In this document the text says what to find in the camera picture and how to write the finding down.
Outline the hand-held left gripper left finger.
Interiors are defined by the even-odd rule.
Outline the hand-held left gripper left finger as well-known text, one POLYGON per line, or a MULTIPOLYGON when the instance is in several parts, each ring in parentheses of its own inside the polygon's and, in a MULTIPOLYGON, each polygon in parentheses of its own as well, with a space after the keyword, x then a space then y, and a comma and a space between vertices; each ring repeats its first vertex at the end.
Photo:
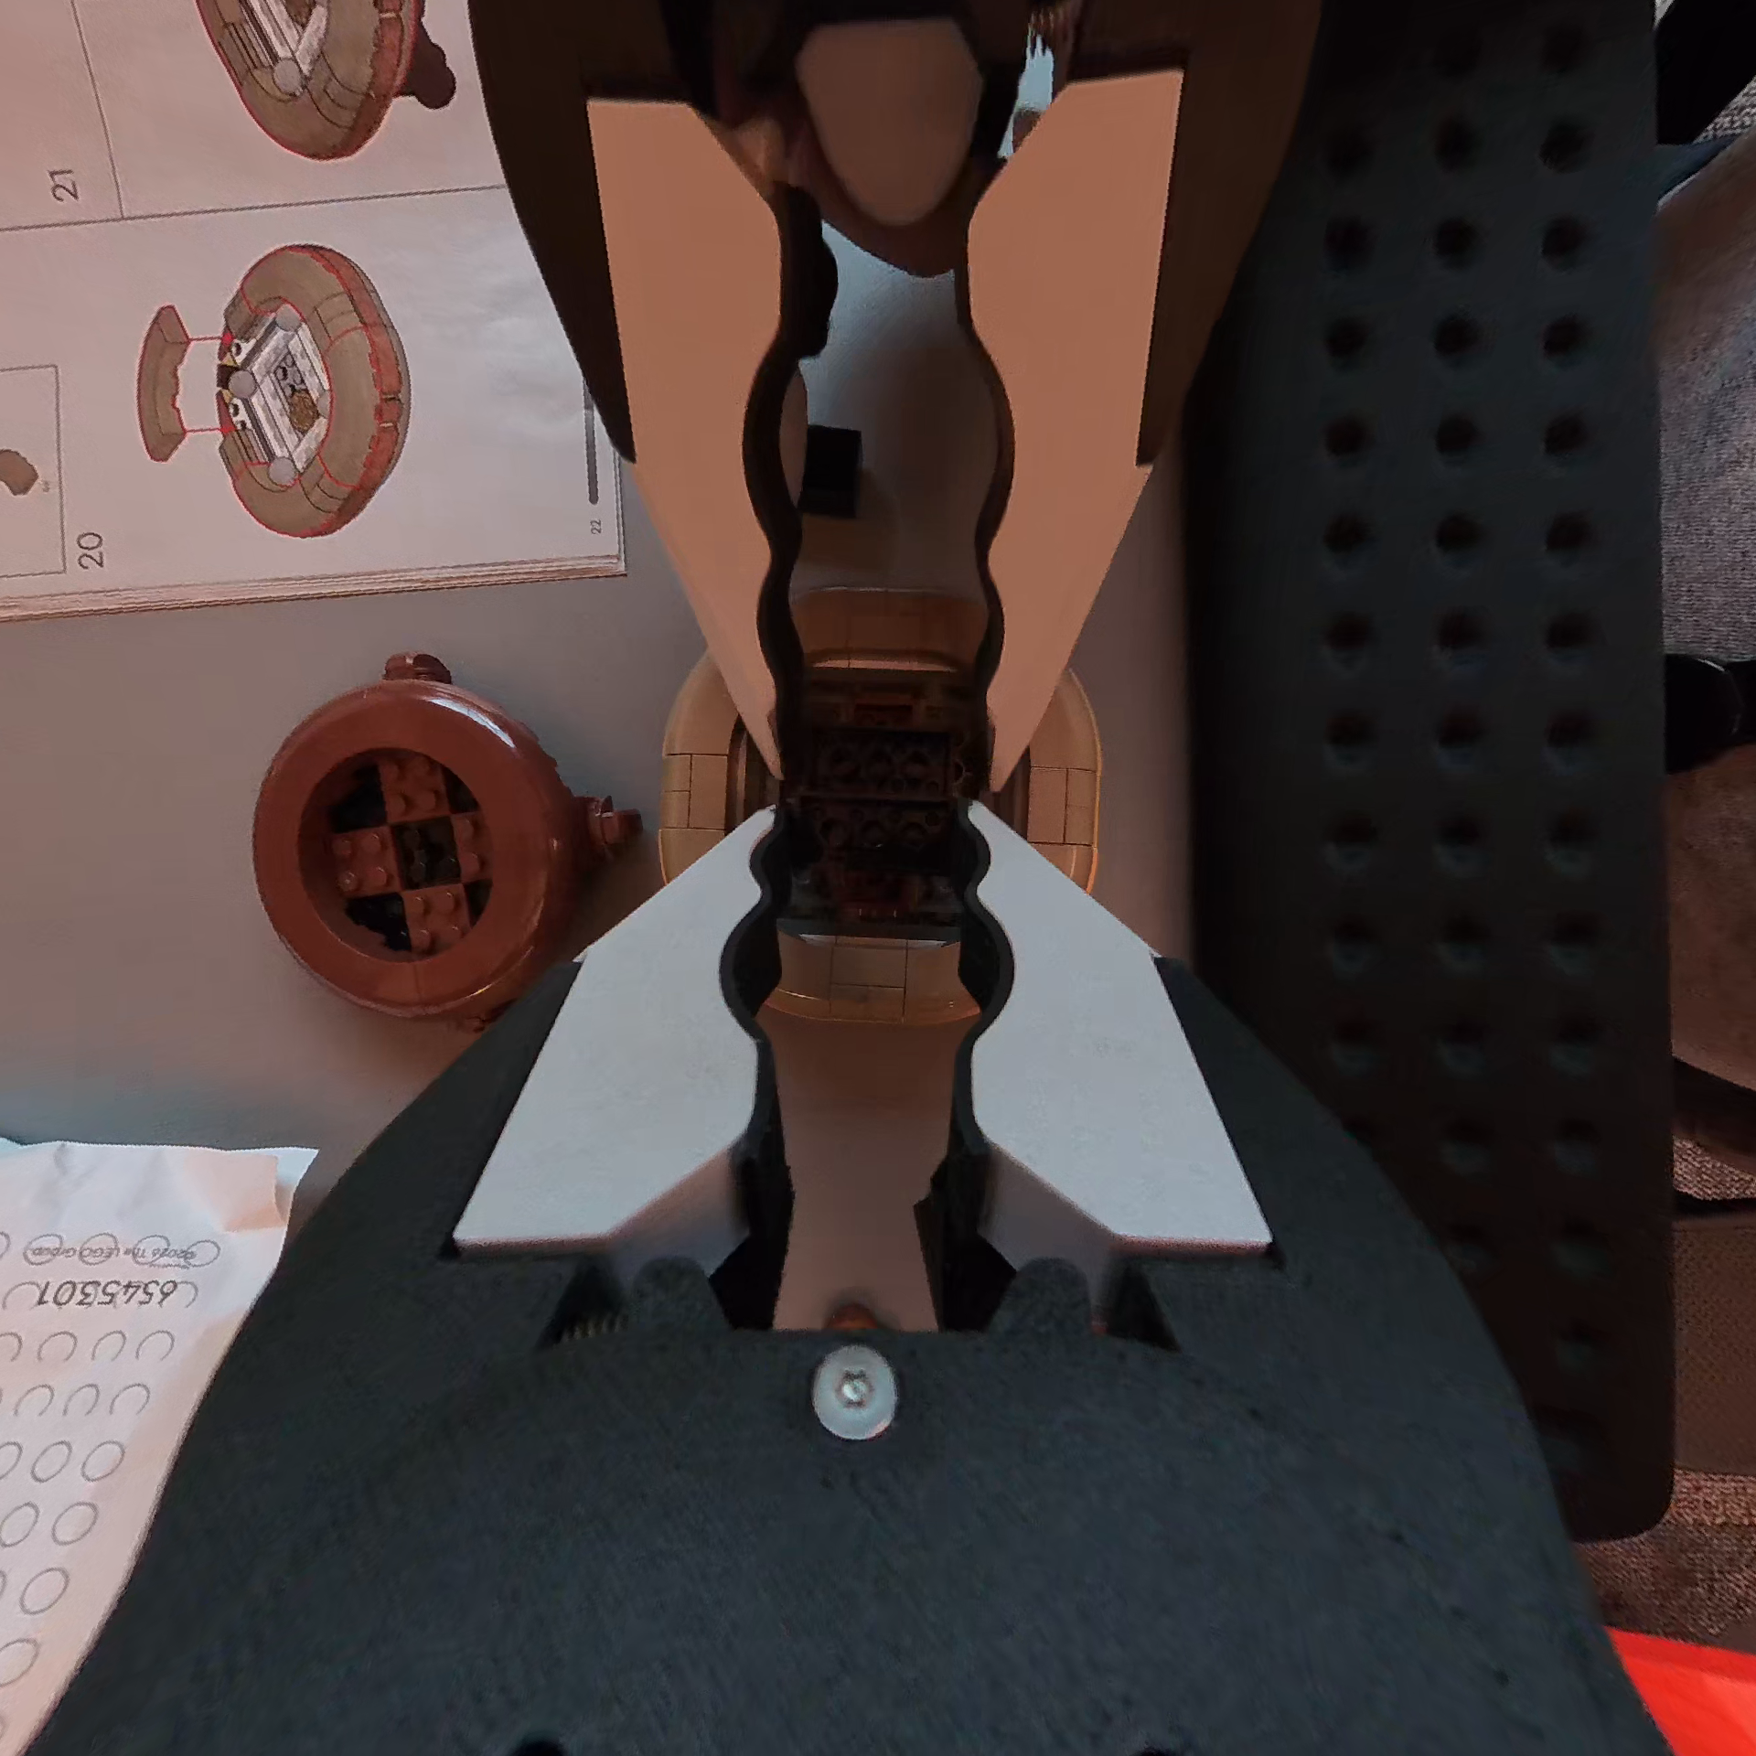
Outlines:
POLYGON ((598 939, 455 1230, 465 1252, 577 1246, 629 1283, 691 1258, 778 1285, 794 1212, 777 1055, 790 887, 761 809, 598 939))

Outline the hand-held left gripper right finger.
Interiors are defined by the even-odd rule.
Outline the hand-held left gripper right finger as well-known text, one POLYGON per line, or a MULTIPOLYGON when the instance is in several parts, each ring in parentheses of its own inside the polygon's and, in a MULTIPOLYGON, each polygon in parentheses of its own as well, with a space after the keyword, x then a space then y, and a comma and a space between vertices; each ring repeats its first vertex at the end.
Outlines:
POLYGON ((993 809, 957 810, 947 1249, 1117 1282, 1142 1258, 1260 1257, 1268 1219, 1152 946, 993 809))

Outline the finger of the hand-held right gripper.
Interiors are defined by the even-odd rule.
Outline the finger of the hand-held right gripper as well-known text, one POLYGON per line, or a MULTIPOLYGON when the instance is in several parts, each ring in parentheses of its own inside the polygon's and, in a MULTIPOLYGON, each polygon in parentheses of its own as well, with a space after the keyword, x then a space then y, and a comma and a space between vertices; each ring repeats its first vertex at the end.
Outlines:
POLYGON ((746 731, 773 775, 796 757, 804 652, 800 363, 836 295, 818 202, 749 162, 749 138, 685 103, 595 99, 607 268, 632 472, 746 731))
POLYGON ((992 775, 1035 734, 1150 479, 1138 459, 1183 73, 1076 80, 980 196, 972 328, 1013 420, 987 548, 992 775))

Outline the building instruction booklet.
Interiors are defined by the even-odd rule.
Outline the building instruction booklet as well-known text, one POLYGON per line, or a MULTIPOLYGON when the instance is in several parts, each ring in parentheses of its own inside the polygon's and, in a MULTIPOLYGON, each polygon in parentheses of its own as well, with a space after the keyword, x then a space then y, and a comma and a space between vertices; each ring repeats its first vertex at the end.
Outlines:
POLYGON ((2 611, 624 571, 466 4, 5 1, 2 611))

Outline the white printed paper bag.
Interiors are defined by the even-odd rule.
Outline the white printed paper bag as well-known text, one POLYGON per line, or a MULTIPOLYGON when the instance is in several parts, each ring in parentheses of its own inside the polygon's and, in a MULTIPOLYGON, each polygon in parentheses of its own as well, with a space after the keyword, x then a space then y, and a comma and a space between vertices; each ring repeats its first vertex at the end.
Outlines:
POLYGON ((2 1751, 28 1747, 115 1606, 315 1161, 5 1141, 2 1751))

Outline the red-orange cloth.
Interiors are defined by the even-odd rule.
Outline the red-orange cloth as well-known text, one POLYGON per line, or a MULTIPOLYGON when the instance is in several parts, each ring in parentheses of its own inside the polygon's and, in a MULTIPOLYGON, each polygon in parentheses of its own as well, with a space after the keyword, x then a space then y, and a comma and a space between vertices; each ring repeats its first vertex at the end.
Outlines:
POLYGON ((1754 1656, 1612 1631, 1612 1642, 1674 1753, 1754 1753, 1754 1656))

